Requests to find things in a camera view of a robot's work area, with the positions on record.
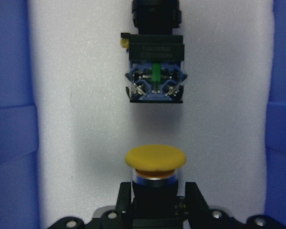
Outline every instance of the screw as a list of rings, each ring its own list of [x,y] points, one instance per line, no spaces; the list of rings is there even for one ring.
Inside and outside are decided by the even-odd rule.
[[[75,220],[70,220],[66,223],[67,228],[74,228],[77,225],[77,222]]]
[[[219,211],[219,210],[214,210],[214,211],[212,212],[212,216],[213,216],[215,219],[220,219],[220,218],[223,216],[223,214],[222,214],[221,211]]]
[[[254,222],[256,223],[256,225],[260,227],[263,227],[266,225],[266,221],[263,218],[256,218]]]
[[[111,212],[108,214],[109,219],[115,219],[118,215],[115,212]]]

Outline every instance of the white foam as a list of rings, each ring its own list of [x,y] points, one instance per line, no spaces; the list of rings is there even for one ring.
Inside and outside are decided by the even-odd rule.
[[[169,144],[188,158],[210,205],[244,221],[262,213],[264,128],[273,48],[272,1],[181,0],[188,80],[183,104],[130,104],[120,32],[136,33],[130,0],[30,2],[40,127],[42,227],[85,222],[130,181],[123,157]]]

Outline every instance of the yellow button cap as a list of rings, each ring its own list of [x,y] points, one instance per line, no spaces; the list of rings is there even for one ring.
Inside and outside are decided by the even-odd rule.
[[[146,145],[130,150],[125,162],[141,171],[157,172],[171,171],[186,163],[184,152],[173,146]]]

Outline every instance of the chrome ring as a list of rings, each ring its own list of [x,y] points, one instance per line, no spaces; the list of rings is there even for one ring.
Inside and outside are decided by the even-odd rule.
[[[148,187],[164,187],[178,181],[178,171],[167,177],[143,177],[133,168],[133,182]]]

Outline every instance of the blue wall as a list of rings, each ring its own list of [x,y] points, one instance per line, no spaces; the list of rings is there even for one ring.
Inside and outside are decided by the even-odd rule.
[[[0,0],[0,228],[39,227],[37,113],[24,0]]]
[[[266,121],[266,214],[286,225],[286,0],[275,0],[275,49]]]

